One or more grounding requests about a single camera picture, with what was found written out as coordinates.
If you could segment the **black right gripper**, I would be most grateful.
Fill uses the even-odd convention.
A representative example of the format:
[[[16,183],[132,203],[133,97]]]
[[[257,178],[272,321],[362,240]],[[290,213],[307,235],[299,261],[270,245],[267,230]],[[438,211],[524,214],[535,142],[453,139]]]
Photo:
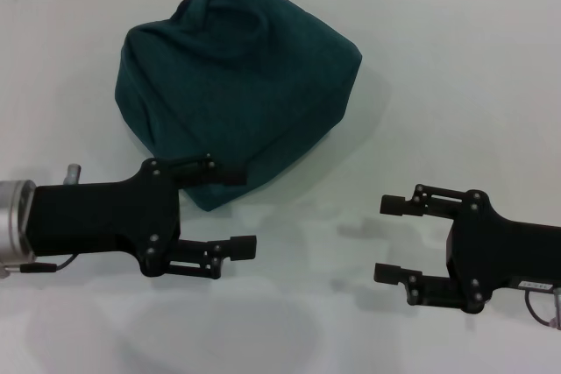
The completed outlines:
[[[448,277],[377,263],[373,280],[403,284],[410,306],[480,313],[501,288],[552,293],[560,286],[560,228],[499,215],[482,191],[415,186],[410,199],[384,194],[382,215],[453,219],[446,242]]]

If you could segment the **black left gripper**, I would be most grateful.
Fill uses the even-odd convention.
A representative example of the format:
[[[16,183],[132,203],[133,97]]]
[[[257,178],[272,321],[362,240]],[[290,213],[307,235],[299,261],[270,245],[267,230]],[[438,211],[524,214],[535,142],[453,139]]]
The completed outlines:
[[[135,257],[147,277],[219,279],[225,259],[255,259],[257,237],[178,240],[166,251],[179,232],[177,186],[246,181],[245,169],[224,166],[209,154],[148,159],[127,180],[37,187],[25,233],[38,257],[121,251]]]

